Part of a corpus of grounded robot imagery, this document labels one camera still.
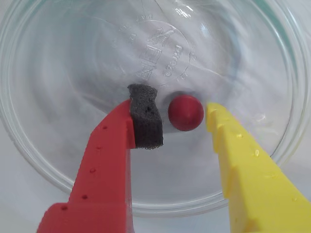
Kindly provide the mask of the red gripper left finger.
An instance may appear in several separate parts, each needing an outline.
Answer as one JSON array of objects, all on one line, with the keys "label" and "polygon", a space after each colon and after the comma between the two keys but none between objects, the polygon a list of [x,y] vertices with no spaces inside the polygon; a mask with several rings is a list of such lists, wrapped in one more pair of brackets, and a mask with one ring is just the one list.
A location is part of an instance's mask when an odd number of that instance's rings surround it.
[{"label": "red gripper left finger", "polygon": [[157,90],[128,86],[129,99],[113,109],[88,140],[68,202],[52,205],[39,233],[132,233],[132,149],[163,145]]}]

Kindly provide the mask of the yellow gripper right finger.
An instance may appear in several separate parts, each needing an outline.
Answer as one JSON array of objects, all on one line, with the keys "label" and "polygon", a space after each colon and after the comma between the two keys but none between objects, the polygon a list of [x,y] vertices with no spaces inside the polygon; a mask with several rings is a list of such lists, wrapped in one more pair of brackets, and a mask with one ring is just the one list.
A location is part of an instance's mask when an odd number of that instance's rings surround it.
[{"label": "yellow gripper right finger", "polygon": [[218,154],[231,232],[310,232],[310,202],[233,115],[209,103],[206,124]]}]

